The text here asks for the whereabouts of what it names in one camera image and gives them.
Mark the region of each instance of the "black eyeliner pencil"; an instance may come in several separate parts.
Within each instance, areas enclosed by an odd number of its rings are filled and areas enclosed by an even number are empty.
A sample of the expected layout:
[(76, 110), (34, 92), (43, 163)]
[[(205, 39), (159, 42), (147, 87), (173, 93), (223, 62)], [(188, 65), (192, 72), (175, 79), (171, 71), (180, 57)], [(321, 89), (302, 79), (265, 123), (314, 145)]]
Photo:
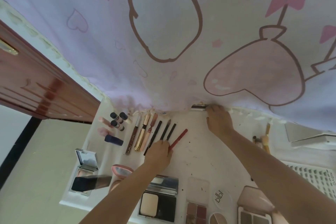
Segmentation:
[(170, 130), (170, 132), (167, 136), (167, 141), (169, 140), (169, 138), (170, 138), (171, 134), (173, 133), (175, 127), (176, 127), (176, 123), (174, 123), (173, 127), (171, 128), (171, 130)]
[(163, 138), (165, 137), (165, 134), (166, 134), (166, 132), (167, 132), (167, 130), (168, 130), (168, 127), (169, 127), (170, 123), (171, 123), (171, 120), (169, 120), (169, 121), (167, 122), (167, 125), (166, 125), (166, 127), (165, 127), (165, 130), (164, 130), (163, 133), (162, 133), (162, 136), (161, 136), (160, 140), (163, 140)]
[(153, 134), (152, 138), (149, 141), (147, 149), (145, 150), (145, 153), (143, 154), (144, 156), (146, 156), (146, 153), (147, 153), (148, 149), (152, 146), (152, 143), (155, 140), (156, 134), (158, 133), (158, 131), (159, 131), (160, 127), (161, 127), (161, 124), (162, 124), (162, 121), (159, 121), (159, 124), (157, 125), (157, 127), (156, 127), (156, 129), (154, 131), (154, 134)]

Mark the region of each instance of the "forearm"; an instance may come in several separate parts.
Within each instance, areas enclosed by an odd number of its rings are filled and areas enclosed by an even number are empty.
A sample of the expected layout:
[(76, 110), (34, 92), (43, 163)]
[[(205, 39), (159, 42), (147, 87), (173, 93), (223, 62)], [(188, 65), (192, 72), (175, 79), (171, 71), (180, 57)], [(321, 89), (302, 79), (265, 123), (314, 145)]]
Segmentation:
[(336, 204), (278, 159), (236, 131), (220, 139), (290, 224), (331, 223), (336, 219)]
[(153, 168), (141, 165), (90, 211), (80, 224), (126, 224), (144, 190), (156, 175)]

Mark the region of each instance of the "hand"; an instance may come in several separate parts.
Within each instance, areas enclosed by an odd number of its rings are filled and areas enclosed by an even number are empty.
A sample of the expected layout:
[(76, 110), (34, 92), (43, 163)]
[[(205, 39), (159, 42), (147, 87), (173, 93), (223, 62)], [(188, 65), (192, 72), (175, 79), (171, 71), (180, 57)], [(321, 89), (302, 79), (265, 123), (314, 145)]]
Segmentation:
[(231, 116), (224, 110), (224, 107), (209, 105), (205, 110), (208, 113), (208, 129), (221, 140), (223, 137), (229, 137), (234, 129)]
[(159, 140), (153, 143), (146, 153), (144, 164), (154, 169), (156, 174), (164, 171), (170, 164), (173, 150), (168, 152), (169, 146), (168, 141)]

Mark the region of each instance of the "beige floor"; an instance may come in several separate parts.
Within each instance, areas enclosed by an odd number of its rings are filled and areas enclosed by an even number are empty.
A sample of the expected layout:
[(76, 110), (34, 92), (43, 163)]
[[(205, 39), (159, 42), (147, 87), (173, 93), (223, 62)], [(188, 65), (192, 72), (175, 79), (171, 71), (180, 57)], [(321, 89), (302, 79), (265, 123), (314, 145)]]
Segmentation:
[(44, 120), (0, 191), (1, 224), (77, 224), (86, 211), (58, 204), (90, 125)]

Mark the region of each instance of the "wooden door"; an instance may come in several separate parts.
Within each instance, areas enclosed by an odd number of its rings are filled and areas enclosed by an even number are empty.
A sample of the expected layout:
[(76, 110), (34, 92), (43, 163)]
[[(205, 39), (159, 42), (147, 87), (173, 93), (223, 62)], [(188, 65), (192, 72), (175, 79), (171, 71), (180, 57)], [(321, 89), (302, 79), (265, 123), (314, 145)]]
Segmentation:
[(99, 107), (96, 98), (2, 21), (0, 104), (41, 119), (87, 122)]

